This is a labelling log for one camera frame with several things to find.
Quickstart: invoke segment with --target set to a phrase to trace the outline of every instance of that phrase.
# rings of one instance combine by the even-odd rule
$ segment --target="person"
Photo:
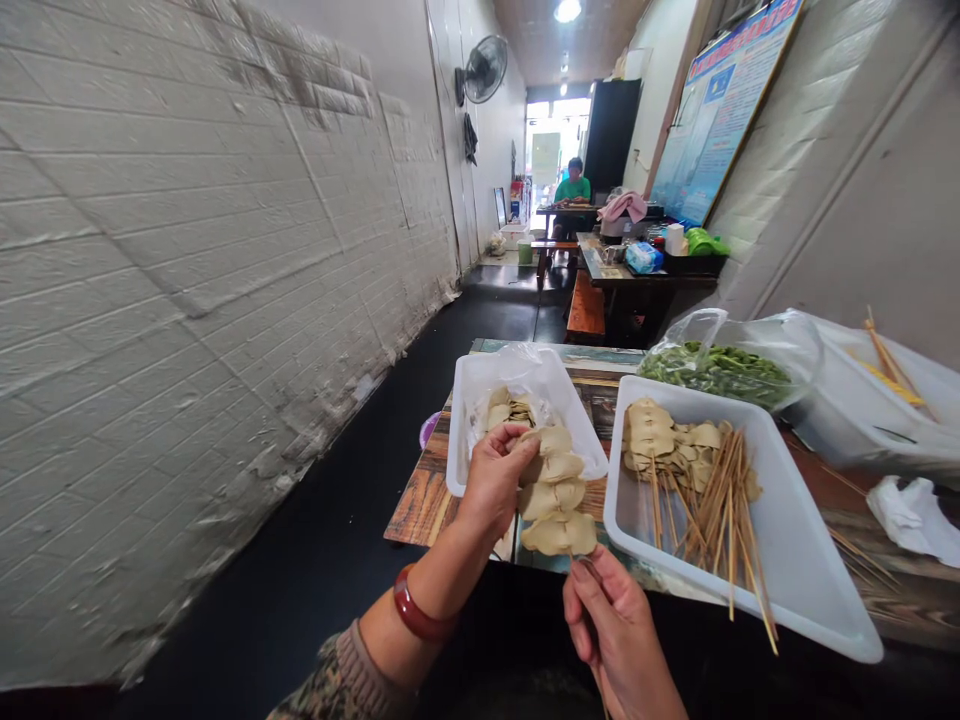
[[[407,597],[415,606],[404,605],[405,613],[426,618],[405,620],[394,590],[385,592],[349,629],[323,644],[316,670],[280,703],[271,720],[378,720],[413,712],[417,690],[443,647],[438,638],[422,636],[455,624],[494,544],[516,514],[520,472],[540,446],[537,438],[518,442],[527,430],[499,425],[476,445],[456,518],[423,558],[404,571]],[[576,656],[602,688],[610,717],[686,718],[646,596],[613,553],[598,545],[589,557],[571,562],[562,603]],[[516,704],[509,707],[518,717],[530,717]]]
[[[570,162],[567,163],[567,169],[570,173],[570,177],[566,180],[561,180],[560,184],[557,185],[557,191],[553,195],[554,204],[562,201],[569,200],[571,202],[577,203],[586,203],[590,204],[591,189],[590,181],[583,177],[583,160],[578,157],[570,159]],[[562,240],[566,233],[566,226],[570,226],[569,229],[588,229],[586,227],[586,218],[585,217],[567,217],[564,219],[564,222],[561,223],[558,221],[553,223],[553,239]]]

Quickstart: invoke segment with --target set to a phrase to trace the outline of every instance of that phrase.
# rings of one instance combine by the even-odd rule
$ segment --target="hand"
[[[460,501],[457,520],[470,523],[493,548],[517,512],[520,473],[540,451],[540,438],[518,444],[529,428],[498,425],[473,448],[467,490]]]
[[[587,561],[571,563],[563,608],[577,655],[593,670],[614,720],[686,718],[647,597],[613,553],[598,545]]]

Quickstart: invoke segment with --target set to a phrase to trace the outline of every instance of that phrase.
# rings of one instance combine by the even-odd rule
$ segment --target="white brick wall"
[[[134,674],[446,301],[438,118],[374,80],[231,0],[0,0],[0,688]]]

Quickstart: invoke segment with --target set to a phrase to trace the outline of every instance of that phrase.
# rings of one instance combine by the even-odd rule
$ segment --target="ceiling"
[[[569,82],[607,77],[633,38],[649,0],[580,0],[573,22],[553,17],[559,0],[494,0],[497,20],[528,86],[558,85],[564,50],[570,53]]]

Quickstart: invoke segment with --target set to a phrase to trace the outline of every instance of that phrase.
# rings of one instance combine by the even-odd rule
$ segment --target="person in green shirt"
[[[557,192],[553,196],[553,201],[555,203],[561,200],[590,202],[590,181],[583,176],[583,160],[571,158],[567,164],[567,169],[570,172],[570,179],[557,185]]]
[[[567,164],[567,169],[570,172],[570,177],[567,180],[563,180],[557,186],[557,192],[553,196],[553,202],[558,203],[561,200],[574,200],[589,203],[591,194],[590,181],[583,177],[583,160],[578,157],[571,158]],[[571,226],[571,230],[576,230],[586,224],[585,217],[567,217],[564,218],[564,221],[567,225]],[[566,230],[562,224],[559,222],[553,223],[552,237],[554,240],[563,239],[565,232]]]

